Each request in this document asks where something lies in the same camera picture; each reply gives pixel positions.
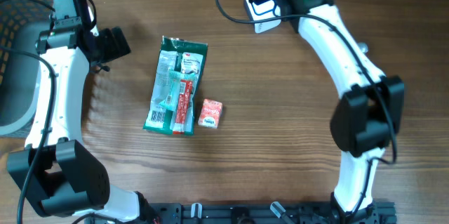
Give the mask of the red small carton box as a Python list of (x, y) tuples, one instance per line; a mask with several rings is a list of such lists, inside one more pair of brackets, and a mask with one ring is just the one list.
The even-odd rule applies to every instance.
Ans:
[(222, 114), (222, 103), (205, 99), (201, 108), (198, 124), (199, 126), (216, 129)]

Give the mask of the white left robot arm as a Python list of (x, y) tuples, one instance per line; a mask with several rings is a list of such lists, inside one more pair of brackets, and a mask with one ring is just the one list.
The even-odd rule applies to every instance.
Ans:
[(25, 147), (7, 159), (20, 188), (16, 221), (29, 204), (41, 217), (73, 217), (87, 223), (160, 223), (139, 192), (111, 185), (106, 168), (84, 146), (83, 89), (90, 72), (130, 53), (120, 28), (96, 30), (92, 0), (53, 0), (51, 23), (31, 57), (41, 78), (34, 123)]

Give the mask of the yellow oil bottle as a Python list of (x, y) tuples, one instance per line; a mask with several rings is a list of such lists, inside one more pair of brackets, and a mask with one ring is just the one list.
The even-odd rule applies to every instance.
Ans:
[(366, 43), (359, 42), (358, 43), (358, 47), (360, 48), (362, 53), (367, 53), (368, 52), (368, 45)]

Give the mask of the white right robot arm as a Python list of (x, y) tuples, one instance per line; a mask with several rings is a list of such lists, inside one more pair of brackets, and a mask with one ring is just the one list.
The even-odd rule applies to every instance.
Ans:
[(290, 22), (327, 69), (339, 96), (330, 132), (342, 152), (333, 204), (341, 223), (369, 218), (377, 165), (388, 147), (397, 158), (404, 83), (366, 57), (334, 0), (246, 0), (246, 7), (257, 33)]

